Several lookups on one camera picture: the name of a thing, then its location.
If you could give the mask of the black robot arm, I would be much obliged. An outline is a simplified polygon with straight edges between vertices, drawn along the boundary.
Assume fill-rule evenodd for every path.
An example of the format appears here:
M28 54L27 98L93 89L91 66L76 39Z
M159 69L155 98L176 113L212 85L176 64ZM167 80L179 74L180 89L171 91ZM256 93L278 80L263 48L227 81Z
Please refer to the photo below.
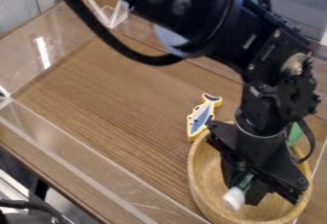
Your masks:
M235 122L207 118L206 141L222 155L223 181L250 205L270 193L298 203L310 188L290 146L306 118L315 113L312 50L299 31L272 12L270 0L123 0L151 21L168 52L148 56L107 30L81 0L64 0L97 37L132 60L165 66L207 56L242 77L244 88Z

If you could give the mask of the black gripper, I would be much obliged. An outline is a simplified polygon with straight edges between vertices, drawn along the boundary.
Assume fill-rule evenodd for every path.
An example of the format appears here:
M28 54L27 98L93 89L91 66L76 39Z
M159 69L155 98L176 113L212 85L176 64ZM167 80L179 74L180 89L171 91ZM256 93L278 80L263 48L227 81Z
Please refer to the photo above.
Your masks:
M287 130L283 129L271 136L259 136L246 131L239 123L231 124L218 120L212 120L207 124L207 128L210 131L207 142L220 153L223 182L231 189L247 175L246 163L254 166L264 166L270 161L271 156L286 144ZM311 157L310 154L302 156L300 153L295 152L295 148L292 151L304 162ZM246 192L246 204L256 206L266 194L271 192L272 189L267 183L262 180L254 180Z

